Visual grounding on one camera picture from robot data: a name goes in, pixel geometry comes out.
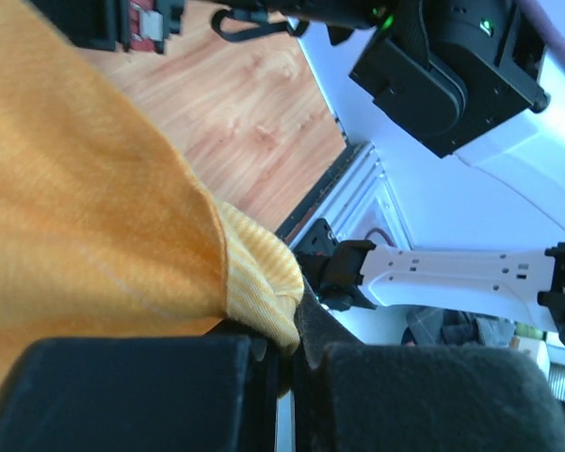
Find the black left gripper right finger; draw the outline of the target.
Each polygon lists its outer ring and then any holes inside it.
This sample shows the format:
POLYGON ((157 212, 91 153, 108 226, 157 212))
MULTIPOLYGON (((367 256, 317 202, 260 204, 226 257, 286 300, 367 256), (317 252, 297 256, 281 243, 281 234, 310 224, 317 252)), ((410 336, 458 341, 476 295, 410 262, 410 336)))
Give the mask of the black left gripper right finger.
POLYGON ((563 406, 520 352, 367 345, 311 289, 295 323, 298 451, 565 451, 563 406))

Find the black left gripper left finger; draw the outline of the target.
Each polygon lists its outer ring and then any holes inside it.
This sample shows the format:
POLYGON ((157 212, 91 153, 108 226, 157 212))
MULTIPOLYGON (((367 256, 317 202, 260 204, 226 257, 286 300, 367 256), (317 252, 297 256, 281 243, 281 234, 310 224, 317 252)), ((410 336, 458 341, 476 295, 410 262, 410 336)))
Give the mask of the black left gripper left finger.
POLYGON ((0 451, 270 451, 278 371, 236 331, 43 339, 0 387, 0 451))

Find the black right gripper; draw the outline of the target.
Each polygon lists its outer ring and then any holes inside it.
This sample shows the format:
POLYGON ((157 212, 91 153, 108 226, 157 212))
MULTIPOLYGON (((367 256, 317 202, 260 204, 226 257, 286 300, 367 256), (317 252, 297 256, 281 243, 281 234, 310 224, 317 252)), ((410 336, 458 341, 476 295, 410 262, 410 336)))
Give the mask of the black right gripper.
POLYGON ((77 47, 107 52, 163 53, 181 33, 186 3, 177 0, 32 0, 77 47))

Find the yellow pillowcase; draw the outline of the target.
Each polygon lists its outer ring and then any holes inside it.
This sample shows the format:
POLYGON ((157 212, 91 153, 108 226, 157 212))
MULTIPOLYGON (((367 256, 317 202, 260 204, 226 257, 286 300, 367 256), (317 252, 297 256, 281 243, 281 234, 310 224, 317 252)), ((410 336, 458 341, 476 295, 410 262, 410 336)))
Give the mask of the yellow pillowcase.
POLYGON ((41 338, 223 317, 290 354, 303 292, 278 237, 213 198, 36 10, 0 1, 0 385, 41 338))

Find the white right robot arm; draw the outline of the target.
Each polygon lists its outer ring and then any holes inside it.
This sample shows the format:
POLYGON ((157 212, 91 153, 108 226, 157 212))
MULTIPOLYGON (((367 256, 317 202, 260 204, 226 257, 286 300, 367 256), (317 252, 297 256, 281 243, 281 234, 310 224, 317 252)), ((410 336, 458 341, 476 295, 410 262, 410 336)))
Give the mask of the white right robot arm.
MULTIPOLYGON (((511 120, 541 121, 558 97, 540 83, 565 39, 537 1, 219 1, 212 30, 229 43, 312 23, 331 45, 374 34, 350 78, 395 125, 446 157, 511 120)), ((337 311, 372 309, 403 285, 480 295, 479 314, 556 330, 565 346, 565 243, 521 253, 415 251, 369 238, 336 241, 314 226, 297 246, 308 284, 337 311)))

